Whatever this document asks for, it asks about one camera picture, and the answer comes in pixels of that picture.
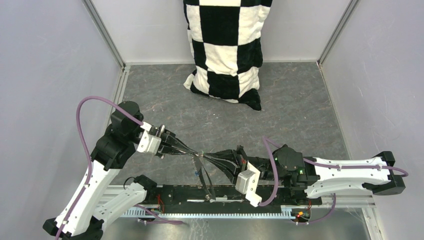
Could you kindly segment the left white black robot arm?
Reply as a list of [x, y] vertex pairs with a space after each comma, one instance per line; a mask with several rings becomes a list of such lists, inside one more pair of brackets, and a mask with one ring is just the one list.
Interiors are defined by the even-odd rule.
[[88, 167], [71, 200], [60, 215], [43, 224], [43, 229], [57, 240], [99, 240], [106, 228], [127, 210], [156, 200], [156, 183], [140, 175], [122, 193], [105, 204], [99, 203], [133, 154], [197, 154], [164, 125], [155, 127], [145, 122], [136, 102], [124, 101], [114, 109], [104, 135], [93, 151], [86, 153]]

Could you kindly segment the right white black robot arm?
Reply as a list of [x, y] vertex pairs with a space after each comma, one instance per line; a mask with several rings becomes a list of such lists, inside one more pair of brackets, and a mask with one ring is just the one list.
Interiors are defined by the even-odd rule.
[[362, 160], [330, 160], [303, 156], [285, 144], [269, 158], [248, 156], [242, 146], [205, 153], [203, 158], [224, 172], [242, 194], [256, 191], [259, 181], [273, 181], [295, 204], [350, 190], [398, 195], [406, 188], [403, 179], [409, 175], [394, 166], [391, 151]]

